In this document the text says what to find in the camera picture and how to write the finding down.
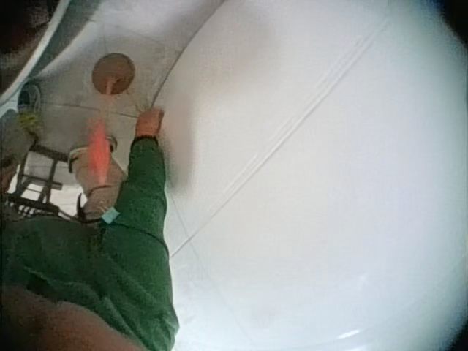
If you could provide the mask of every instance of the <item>person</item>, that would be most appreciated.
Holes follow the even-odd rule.
[[[29,93],[32,105],[37,98],[34,89]],[[163,237],[165,164],[157,141],[162,116],[153,108],[137,118],[128,175],[112,162],[110,186],[83,187],[88,201],[97,199],[85,205],[85,214],[99,214],[98,222],[3,220],[1,336],[12,350],[172,349],[178,320]],[[85,150],[70,154],[78,181],[86,179]],[[12,160],[1,169],[2,192],[18,154],[11,147],[2,152]]]

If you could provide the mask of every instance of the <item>shoe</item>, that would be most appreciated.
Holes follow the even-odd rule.
[[[117,149],[117,139],[114,138],[112,135],[108,135],[106,137],[107,141],[109,142],[110,146],[110,152],[113,153]],[[81,153],[85,152],[88,150],[88,146],[78,146],[74,147],[69,153],[68,153],[68,171],[72,173],[72,164],[74,161],[78,159],[78,157],[81,155]]]
[[[42,134],[40,125],[41,92],[34,84],[26,84],[18,97],[18,118],[23,130],[35,139],[35,143]]]

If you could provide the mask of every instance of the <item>leg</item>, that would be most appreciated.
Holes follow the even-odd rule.
[[[84,194],[88,198],[83,208],[85,218],[86,220],[95,220],[114,206],[120,191],[120,185],[126,176],[125,172],[111,157],[107,184],[99,186],[91,173],[87,150],[87,148],[82,148],[72,153],[71,168],[77,182],[81,185]]]
[[[39,139],[39,114],[41,94],[34,84],[26,84],[20,92],[18,113],[8,110],[0,117],[0,171],[2,190],[6,183],[6,174],[16,169],[29,149]]]
[[[34,137],[20,123],[18,113],[8,110],[0,118],[1,168],[18,165],[34,144]]]

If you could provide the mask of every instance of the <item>white tile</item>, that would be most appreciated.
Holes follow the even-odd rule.
[[[67,10],[67,19],[68,17],[83,17],[87,20],[97,19],[100,2],[100,0],[71,0]]]
[[[25,166],[25,173],[47,179],[51,166],[52,159],[34,152],[29,152]],[[53,180],[66,186],[72,186],[76,184],[75,177],[68,171],[68,165],[65,162],[57,163]]]
[[[181,52],[222,0],[103,0],[93,19]]]
[[[177,61],[167,96],[158,96],[178,180],[174,200],[190,236],[327,94],[361,36],[379,23],[365,11],[341,21],[325,40],[313,29],[328,25],[326,7],[301,3],[307,11],[281,1],[228,1]],[[350,8],[334,4],[333,15]]]
[[[401,49],[386,52],[378,44],[389,38],[380,39],[192,239],[208,275],[263,348],[305,348],[380,325],[437,283],[451,291],[448,302],[460,301],[444,277],[466,259],[463,76],[436,83],[420,68],[434,55],[393,57],[389,52]],[[405,54],[420,50],[414,44]],[[465,282],[466,271],[456,278]],[[418,328],[396,320],[409,333]],[[434,322],[429,328],[445,323],[427,320]]]
[[[98,118],[95,109],[46,104],[42,109],[44,133],[41,145],[55,151],[68,152],[75,147],[88,144],[90,122]],[[116,113],[106,115],[107,133],[117,140],[114,157],[126,168],[129,148],[135,136],[135,119]]]
[[[204,350],[206,345],[229,344],[234,350],[252,346],[191,245],[186,245],[171,259],[170,267],[174,308],[181,325],[177,348],[184,344],[196,344],[194,350]]]
[[[27,189],[24,191],[22,197],[29,200],[37,200],[37,198],[39,197],[39,192]]]
[[[108,53],[123,53],[135,65],[135,78],[127,92],[115,95],[110,110],[137,116],[149,109],[178,54],[161,42],[110,24],[104,25]]]
[[[50,201],[70,216],[76,215],[78,195],[83,192],[81,186],[65,185],[62,190],[52,190]]]
[[[48,104],[100,107],[102,97],[91,82],[96,62],[105,55],[102,25],[88,22],[37,79]]]
[[[167,196],[167,214],[165,219],[164,237],[166,240],[167,247],[169,249],[169,255],[173,255],[174,252],[179,249],[182,244],[187,240],[184,225],[179,219],[177,209],[174,206],[172,197],[168,192]]]

